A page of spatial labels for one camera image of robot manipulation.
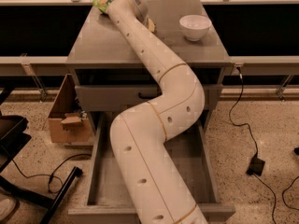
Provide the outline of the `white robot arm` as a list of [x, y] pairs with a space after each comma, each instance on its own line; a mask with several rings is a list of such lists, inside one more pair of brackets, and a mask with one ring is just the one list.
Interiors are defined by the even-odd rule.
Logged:
[[142, 224], [207, 224], [164, 143], [200, 117], [205, 95], [192, 69], [145, 25], [147, 0], [114, 0], [108, 16], [162, 94], [121, 112], [110, 142]]

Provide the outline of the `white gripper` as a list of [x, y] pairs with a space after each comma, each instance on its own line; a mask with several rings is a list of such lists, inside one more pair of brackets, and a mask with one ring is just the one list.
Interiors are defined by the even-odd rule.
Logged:
[[155, 23], [151, 18], [148, 18], [148, 2], [147, 0], [126, 0], [133, 10], [136, 18], [143, 24], [148, 22], [148, 29], [154, 33], [156, 30]]

